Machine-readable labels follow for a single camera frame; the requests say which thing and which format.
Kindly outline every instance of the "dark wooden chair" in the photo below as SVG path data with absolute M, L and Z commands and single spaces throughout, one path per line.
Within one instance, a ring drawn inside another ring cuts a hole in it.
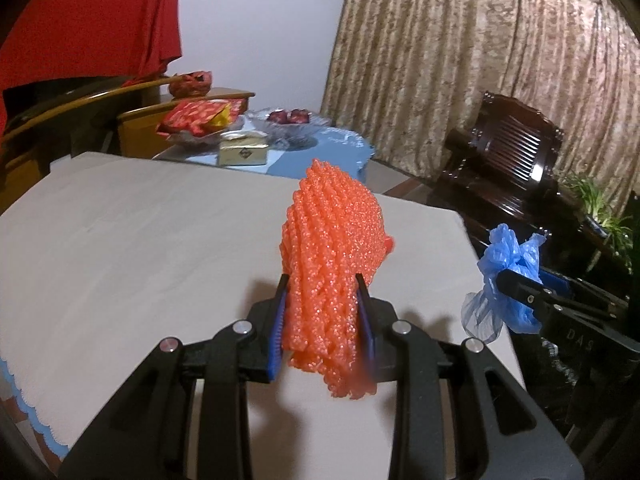
M 548 233 L 549 201 L 558 189 L 552 169 L 562 138 L 562 130 L 540 111 L 485 92 L 471 130 L 447 135 L 451 157 L 427 205 L 460 213 L 478 251 L 502 222 L 521 240 L 533 232 Z

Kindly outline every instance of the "orange mesh fruit sleeve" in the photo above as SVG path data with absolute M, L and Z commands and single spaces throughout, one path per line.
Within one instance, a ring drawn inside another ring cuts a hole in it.
M 373 194 L 314 160 L 282 226 L 282 270 L 290 276 L 282 345 L 293 351 L 290 365 L 322 374 L 335 397 L 375 393 L 359 361 L 355 276 L 369 285 L 392 249 Z

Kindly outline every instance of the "red fabric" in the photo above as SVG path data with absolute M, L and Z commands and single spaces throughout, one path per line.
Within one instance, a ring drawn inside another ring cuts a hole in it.
M 144 77 L 181 55 L 178 0 L 31 0 L 0 48 L 0 91 L 66 77 Z M 0 98 L 0 132 L 5 124 Z

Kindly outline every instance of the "white tablecloth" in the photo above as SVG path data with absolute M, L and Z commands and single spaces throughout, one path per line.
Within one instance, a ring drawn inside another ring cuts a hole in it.
M 0 216 L 0 357 L 24 400 L 72 446 L 167 335 L 211 338 L 273 295 L 288 178 L 85 154 Z M 379 196 L 395 251 L 372 296 L 437 338 L 461 342 L 460 306 L 481 288 L 453 212 Z M 491 350 L 520 382 L 506 331 Z M 332 399 L 317 374 L 284 367 L 250 386 L 261 479 L 386 478 L 393 384 Z

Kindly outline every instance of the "yellow box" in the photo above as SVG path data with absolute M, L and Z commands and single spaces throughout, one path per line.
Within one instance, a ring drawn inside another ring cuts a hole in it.
M 221 140 L 219 166 L 261 166 L 267 163 L 269 145 L 263 137 Z

